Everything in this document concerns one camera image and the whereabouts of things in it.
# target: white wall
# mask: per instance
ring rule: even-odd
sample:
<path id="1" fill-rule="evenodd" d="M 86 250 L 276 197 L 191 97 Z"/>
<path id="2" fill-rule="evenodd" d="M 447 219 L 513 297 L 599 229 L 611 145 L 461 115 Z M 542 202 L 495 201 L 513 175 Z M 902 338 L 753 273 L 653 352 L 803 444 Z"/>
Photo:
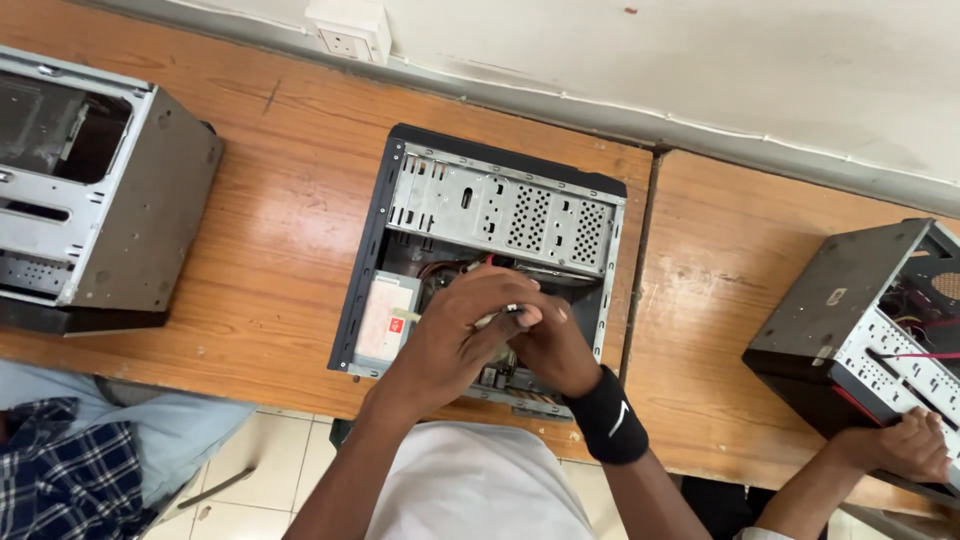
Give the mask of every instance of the white wall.
<path id="1" fill-rule="evenodd" d="M 319 58 L 312 36 L 166 0 L 114 7 Z M 309 28 L 308 0 L 206 0 Z M 960 215 L 960 4 L 946 0 L 384 0 L 394 54 L 442 71 L 642 107 L 899 169 L 484 86 L 392 61 L 364 74 L 785 170 Z"/>

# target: white shirt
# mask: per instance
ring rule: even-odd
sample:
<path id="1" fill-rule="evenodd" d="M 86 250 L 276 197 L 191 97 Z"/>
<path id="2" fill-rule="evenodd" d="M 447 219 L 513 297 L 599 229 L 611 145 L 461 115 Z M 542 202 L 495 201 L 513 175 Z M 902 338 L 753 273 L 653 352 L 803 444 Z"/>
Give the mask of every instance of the white shirt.
<path id="1" fill-rule="evenodd" d="M 593 538 L 557 458 L 517 428 L 430 422 L 400 445 L 368 540 Z M 743 540 L 789 540 L 759 529 Z"/>

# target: ventilation holes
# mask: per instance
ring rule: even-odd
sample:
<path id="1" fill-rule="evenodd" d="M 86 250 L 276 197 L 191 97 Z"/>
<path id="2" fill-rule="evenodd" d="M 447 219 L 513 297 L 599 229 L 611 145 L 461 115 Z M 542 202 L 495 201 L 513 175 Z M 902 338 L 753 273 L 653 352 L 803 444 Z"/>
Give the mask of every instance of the ventilation holes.
<path id="1" fill-rule="evenodd" d="M 543 226 L 550 210 L 550 194 L 533 186 L 518 185 L 516 189 L 507 245 L 539 253 L 543 247 Z"/>
<path id="2" fill-rule="evenodd" d="M 580 203 L 577 214 L 577 240 L 570 260 L 587 266 L 596 266 L 603 228 L 607 222 L 607 207 L 588 201 Z"/>

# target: white logo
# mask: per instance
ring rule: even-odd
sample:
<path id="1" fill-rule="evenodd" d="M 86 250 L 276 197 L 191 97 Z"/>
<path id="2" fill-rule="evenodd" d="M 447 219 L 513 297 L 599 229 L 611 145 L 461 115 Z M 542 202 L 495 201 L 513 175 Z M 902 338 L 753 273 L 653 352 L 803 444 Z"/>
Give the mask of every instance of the white logo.
<path id="1" fill-rule="evenodd" d="M 616 424 L 613 425 L 613 429 L 610 430 L 610 433 L 607 434 L 608 439 L 613 437 L 613 434 L 616 433 L 617 429 L 620 428 L 620 424 L 623 424 L 623 415 L 628 410 L 630 410 L 630 408 L 627 406 L 627 402 L 621 401 L 620 402 L 620 418 L 616 419 Z"/>

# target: plaid shirt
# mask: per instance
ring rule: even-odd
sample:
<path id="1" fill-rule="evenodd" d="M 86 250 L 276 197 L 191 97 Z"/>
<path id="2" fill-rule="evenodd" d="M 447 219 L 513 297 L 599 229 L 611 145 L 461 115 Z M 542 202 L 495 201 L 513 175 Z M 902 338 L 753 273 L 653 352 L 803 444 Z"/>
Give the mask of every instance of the plaid shirt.
<path id="1" fill-rule="evenodd" d="M 121 540 L 156 517 L 143 507 L 140 463 L 129 422 L 62 436 L 76 398 L 15 407 L 0 443 L 0 538 Z"/>

